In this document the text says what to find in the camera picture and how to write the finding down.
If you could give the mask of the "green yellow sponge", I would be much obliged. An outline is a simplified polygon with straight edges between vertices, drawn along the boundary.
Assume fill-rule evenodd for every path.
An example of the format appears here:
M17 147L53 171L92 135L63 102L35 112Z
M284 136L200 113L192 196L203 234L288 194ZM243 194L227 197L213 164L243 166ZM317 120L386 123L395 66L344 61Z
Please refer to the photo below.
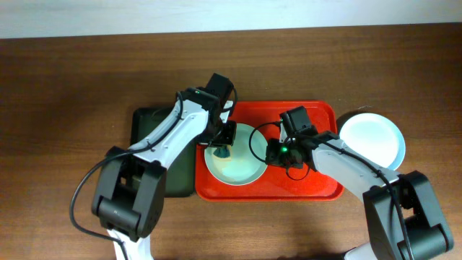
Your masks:
M218 147L215 149L215 151L213 151L212 155L221 160L229 159L231 158L230 146L226 145Z

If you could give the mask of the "mint green plate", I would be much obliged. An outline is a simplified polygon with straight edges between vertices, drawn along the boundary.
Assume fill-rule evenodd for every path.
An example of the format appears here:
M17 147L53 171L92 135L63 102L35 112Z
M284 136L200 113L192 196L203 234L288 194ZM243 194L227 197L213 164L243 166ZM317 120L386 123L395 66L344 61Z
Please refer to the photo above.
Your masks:
M237 124L234 143L228 148L229 157L214 155L217 148L205 149L206 167L218 181L231 186L243 186L256 181L266 171L267 164L258 160L248 145L253 130L247 124Z

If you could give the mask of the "light blue plate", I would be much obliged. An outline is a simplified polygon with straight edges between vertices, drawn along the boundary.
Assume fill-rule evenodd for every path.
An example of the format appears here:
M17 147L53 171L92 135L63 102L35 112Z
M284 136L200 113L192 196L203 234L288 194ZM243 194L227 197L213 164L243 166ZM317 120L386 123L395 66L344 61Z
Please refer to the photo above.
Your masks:
M355 152L384 168L396 158L405 158L406 142L401 130L377 113L358 113L348 118L339 136Z

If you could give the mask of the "white plate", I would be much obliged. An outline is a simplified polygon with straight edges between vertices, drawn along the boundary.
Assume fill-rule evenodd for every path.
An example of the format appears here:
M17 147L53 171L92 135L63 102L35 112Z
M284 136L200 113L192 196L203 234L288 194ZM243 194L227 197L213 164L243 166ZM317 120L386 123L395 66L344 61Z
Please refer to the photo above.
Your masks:
M389 166L388 166L388 169L390 170L397 170L400 165L402 164L404 160L403 159L400 159L400 158L396 158Z

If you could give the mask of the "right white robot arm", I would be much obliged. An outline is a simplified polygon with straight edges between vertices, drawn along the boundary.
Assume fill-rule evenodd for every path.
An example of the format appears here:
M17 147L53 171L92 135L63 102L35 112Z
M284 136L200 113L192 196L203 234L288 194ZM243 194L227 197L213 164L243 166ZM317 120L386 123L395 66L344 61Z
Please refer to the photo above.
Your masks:
M365 209L369 241L337 259L432 259L450 251L454 240L426 175L379 166L325 131L271 139L266 163L309 169L340 183Z

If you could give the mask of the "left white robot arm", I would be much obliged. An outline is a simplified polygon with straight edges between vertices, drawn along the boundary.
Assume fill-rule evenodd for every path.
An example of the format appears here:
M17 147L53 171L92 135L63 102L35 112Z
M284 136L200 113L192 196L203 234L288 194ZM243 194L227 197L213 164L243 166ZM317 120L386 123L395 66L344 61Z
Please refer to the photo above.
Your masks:
M223 147L234 139L235 88L178 92L170 114L128 149L111 148L100 170L92 213L107 230L117 259L151 259L150 234L163 210L167 170L192 142Z

